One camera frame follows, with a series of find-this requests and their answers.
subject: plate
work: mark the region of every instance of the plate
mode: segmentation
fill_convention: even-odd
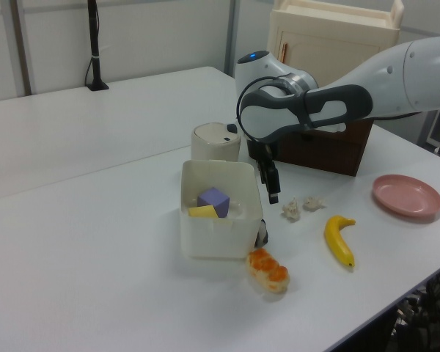
[[[430,216],[440,210],[440,194],[409,176],[380,176],[373,182],[373,194],[382,205],[406,216]]]

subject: yellow banana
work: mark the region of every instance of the yellow banana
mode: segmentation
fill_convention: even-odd
[[[355,261],[353,259],[352,251],[340,235],[340,230],[343,227],[354,224],[355,220],[336,215],[328,220],[324,229],[324,237],[326,238],[329,248],[342,264],[350,267],[355,266]]]

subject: white container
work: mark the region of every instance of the white container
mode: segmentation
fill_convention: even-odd
[[[215,187],[230,197],[226,218],[197,218],[188,209]],[[189,257],[246,258],[254,249],[263,209],[254,168],[232,161],[190,160],[181,176],[181,248]]]
[[[197,126],[191,135],[191,159],[238,161],[241,136],[224,123]]]

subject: purple cube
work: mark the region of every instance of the purple cube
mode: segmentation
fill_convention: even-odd
[[[221,193],[217,188],[212,187],[197,197],[197,206],[212,205],[219,218],[226,218],[228,207],[230,206],[230,198]]]

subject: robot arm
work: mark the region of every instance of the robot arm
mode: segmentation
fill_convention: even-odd
[[[440,37],[382,51],[322,88],[267,51],[240,59],[235,81],[238,123],[254,142],[273,204],[280,185],[271,144],[286,133],[440,109]]]

